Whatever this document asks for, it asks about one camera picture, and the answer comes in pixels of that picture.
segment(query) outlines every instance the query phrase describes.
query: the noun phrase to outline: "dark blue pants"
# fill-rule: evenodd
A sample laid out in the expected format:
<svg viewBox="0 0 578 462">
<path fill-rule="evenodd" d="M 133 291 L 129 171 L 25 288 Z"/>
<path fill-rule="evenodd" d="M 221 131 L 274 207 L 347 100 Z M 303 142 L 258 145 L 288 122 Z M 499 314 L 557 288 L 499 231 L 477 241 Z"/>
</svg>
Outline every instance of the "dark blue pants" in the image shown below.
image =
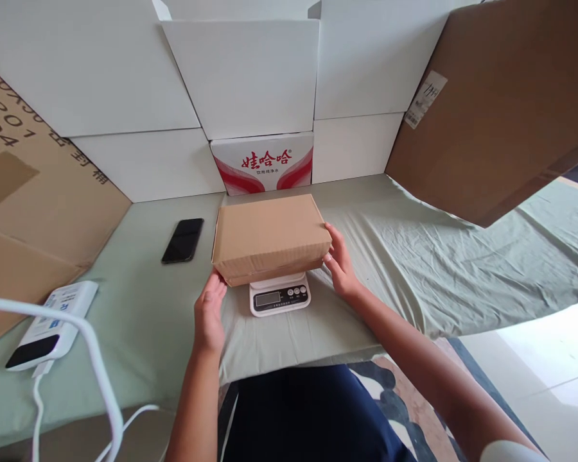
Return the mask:
<svg viewBox="0 0 578 462">
<path fill-rule="evenodd" d="M 238 389 L 225 462 L 415 460 L 347 366 L 279 370 Z"/>
</svg>

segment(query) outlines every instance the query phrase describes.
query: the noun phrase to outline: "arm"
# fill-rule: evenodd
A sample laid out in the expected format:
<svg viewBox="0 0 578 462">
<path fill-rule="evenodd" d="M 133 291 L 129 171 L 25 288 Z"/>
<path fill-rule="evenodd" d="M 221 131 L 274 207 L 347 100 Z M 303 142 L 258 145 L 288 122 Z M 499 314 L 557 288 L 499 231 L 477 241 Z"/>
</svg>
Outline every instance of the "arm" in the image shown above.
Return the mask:
<svg viewBox="0 0 578 462">
<path fill-rule="evenodd" d="M 220 306 L 226 292 L 225 281 L 213 271 L 195 302 L 195 342 L 166 462 L 216 462 L 218 365 L 225 343 Z"/>
<path fill-rule="evenodd" d="M 364 319 L 417 390 L 443 417 L 470 461 L 477 462 L 493 441 L 507 440 L 536 452 L 497 403 L 428 338 L 361 285 L 342 234 L 326 223 L 332 236 L 324 262 L 335 290 Z"/>
</svg>

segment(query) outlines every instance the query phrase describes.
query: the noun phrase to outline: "brown cardboard box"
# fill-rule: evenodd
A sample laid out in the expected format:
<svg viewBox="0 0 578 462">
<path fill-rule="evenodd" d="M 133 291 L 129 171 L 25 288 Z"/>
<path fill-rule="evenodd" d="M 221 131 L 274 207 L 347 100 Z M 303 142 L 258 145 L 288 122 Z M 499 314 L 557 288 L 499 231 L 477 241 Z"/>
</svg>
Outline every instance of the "brown cardboard box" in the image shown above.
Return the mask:
<svg viewBox="0 0 578 462">
<path fill-rule="evenodd" d="M 415 197 L 486 227 L 578 164 L 578 0 L 455 10 L 431 71 L 385 169 Z"/>
<path fill-rule="evenodd" d="M 230 287 L 320 268 L 332 238 L 313 196 L 220 207 L 212 264 Z"/>
<path fill-rule="evenodd" d="M 1 298 L 38 303 L 81 275 L 129 206 L 0 78 Z M 0 312 L 0 336 L 23 318 Z"/>
</svg>

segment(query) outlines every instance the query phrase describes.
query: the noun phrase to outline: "black smartphone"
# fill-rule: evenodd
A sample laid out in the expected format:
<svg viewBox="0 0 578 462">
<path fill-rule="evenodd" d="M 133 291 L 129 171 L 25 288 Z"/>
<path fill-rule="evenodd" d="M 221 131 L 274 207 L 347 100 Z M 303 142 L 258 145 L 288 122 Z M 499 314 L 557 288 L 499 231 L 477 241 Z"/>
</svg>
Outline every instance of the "black smartphone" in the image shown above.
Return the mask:
<svg viewBox="0 0 578 462">
<path fill-rule="evenodd" d="M 182 220 L 178 223 L 161 262 L 178 263 L 192 260 L 203 225 L 203 218 Z"/>
</svg>

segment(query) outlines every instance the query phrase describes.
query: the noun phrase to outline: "wahaha box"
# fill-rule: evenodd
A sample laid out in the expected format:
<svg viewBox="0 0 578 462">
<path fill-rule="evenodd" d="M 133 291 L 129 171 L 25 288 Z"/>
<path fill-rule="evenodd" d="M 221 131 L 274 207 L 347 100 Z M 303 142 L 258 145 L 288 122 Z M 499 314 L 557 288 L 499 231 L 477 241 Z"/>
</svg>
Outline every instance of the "wahaha box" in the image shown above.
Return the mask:
<svg viewBox="0 0 578 462">
<path fill-rule="evenodd" d="M 262 193 L 311 184 L 313 132 L 214 140 L 212 154 L 227 194 Z"/>
</svg>

